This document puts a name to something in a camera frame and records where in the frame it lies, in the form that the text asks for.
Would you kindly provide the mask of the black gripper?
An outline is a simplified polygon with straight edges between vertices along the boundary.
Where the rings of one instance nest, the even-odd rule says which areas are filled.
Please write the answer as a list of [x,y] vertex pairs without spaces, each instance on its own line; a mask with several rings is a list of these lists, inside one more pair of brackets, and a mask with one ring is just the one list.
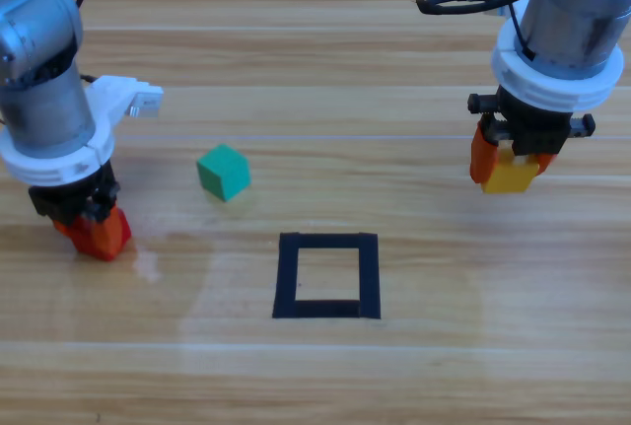
[[56,187],[31,186],[28,193],[36,213],[52,220],[55,230],[68,240],[72,240],[72,227],[58,221],[74,221],[81,216],[103,221],[101,249],[103,259],[111,261],[131,238],[127,218],[115,205],[119,190],[111,162],[107,161],[81,180]]
[[[471,143],[469,173],[475,183],[508,183],[513,152],[535,155],[540,176],[568,139],[590,137],[596,130],[589,113],[574,117],[531,106],[503,87],[492,95],[470,94],[467,107],[481,115]],[[501,141],[511,141],[513,151],[498,146]]]

